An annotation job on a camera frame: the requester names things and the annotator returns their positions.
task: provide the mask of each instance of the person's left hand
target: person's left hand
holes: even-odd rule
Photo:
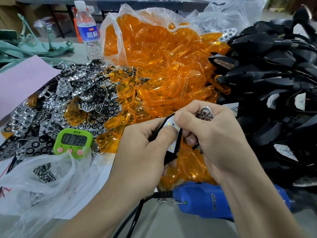
[[[141,200],[150,195],[160,181],[166,151],[177,137],[176,129],[167,126],[154,141],[148,141],[163,121],[156,118],[133,124],[123,132],[109,180],[129,192],[130,198]]]

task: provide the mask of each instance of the blue electric screwdriver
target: blue electric screwdriver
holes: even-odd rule
[[[291,208],[291,200],[286,191],[274,185],[287,207]],[[201,218],[219,218],[233,221],[233,216],[219,185],[208,183],[186,182],[178,185],[173,190],[173,199],[178,204],[179,209],[187,214],[198,215]]]

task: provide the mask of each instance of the digital timer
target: digital timer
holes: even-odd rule
[[[62,130],[55,141],[54,153],[57,155],[68,152],[75,159],[83,158],[83,148],[91,147],[93,136],[86,130],[66,128]]]

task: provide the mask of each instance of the pink paper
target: pink paper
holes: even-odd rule
[[[0,120],[60,72],[33,56],[0,73]]]

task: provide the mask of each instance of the blue label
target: blue label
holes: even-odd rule
[[[96,41],[99,39],[99,33],[96,26],[78,27],[78,31],[83,41]]]

